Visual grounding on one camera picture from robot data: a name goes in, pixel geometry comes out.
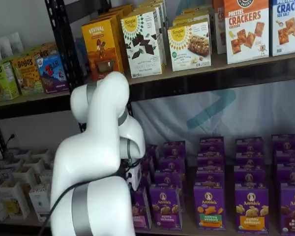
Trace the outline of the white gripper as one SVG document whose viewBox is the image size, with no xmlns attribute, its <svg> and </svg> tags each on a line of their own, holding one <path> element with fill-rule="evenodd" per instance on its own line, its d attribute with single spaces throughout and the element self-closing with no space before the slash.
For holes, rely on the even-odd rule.
<svg viewBox="0 0 295 236">
<path fill-rule="evenodd" d="M 141 164 L 136 163 L 127 171 L 127 184 L 130 185 L 134 191 L 136 191 L 140 185 L 141 177 Z"/>
</svg>

